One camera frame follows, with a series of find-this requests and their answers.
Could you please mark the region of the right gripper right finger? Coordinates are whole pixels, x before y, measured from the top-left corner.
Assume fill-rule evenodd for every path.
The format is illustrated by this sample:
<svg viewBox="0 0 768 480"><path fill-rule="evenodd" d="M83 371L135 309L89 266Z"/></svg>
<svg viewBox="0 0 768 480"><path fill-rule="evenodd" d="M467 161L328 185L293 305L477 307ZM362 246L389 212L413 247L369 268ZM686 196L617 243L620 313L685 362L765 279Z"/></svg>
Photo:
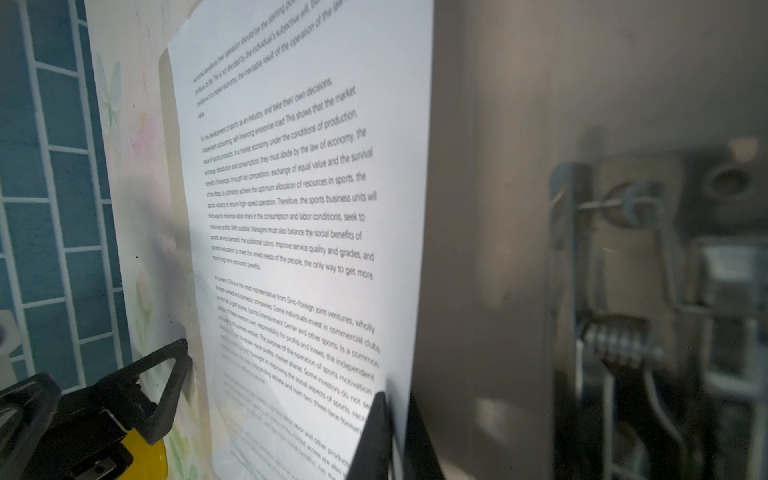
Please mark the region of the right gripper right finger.
<svg viewBox="0 0 768 480"><path fill-rule="evenodd" d="M420 409L410 396L402 455L405 480L445 480Z"/></svg>

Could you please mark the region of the beige paper folder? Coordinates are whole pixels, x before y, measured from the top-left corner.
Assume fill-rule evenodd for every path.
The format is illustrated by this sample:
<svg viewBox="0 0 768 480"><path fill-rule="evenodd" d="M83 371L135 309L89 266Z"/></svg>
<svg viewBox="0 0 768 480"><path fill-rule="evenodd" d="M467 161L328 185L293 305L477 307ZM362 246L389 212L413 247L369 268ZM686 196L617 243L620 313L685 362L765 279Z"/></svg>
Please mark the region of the beige paper folder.
<svg viewBox="0 0 768 480"><path fill-rule="evenodd" d="M763 479L763 1L204 1L219 479Z"/></svg>

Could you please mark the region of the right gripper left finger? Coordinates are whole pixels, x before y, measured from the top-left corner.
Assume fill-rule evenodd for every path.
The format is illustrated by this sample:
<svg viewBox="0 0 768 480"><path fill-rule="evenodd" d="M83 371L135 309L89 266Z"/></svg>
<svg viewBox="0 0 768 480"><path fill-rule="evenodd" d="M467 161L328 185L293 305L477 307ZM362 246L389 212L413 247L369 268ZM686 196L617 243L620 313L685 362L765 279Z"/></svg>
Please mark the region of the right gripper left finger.
<svg viewBox="0 0 768 480"><path fill-rule="evenodd" d="M346 475L347 480L388 480L393 456L392 412L386 394L375 394Z"/></svg>

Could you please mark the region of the printed text sheet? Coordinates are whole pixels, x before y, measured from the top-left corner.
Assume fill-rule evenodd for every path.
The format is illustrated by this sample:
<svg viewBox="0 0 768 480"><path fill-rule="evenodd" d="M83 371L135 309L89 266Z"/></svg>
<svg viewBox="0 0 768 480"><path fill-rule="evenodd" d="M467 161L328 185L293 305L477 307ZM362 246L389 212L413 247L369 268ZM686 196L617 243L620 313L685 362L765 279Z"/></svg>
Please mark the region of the printed text sheet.
<svg viewBox="0 0 768 480"><path fill-rule="evenodd" d="M430 1L204 1L169 42L221 479L402 446L423 256Z"/></svg>

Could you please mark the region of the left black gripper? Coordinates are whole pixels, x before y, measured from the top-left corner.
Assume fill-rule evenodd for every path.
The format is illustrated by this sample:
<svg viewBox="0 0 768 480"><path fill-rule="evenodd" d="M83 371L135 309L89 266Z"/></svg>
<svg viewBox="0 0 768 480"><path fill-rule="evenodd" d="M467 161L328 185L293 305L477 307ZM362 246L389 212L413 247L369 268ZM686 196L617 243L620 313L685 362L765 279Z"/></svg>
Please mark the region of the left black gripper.
<svg viewBox="0 0 768 480"><path fill-rule="evenodd" d="M125 429L149 445L162 440L192 365L179 339L99 380L104 404L90 389L64 395L47 374L2 390L1 477L120 478L134 463Z"/></svg>

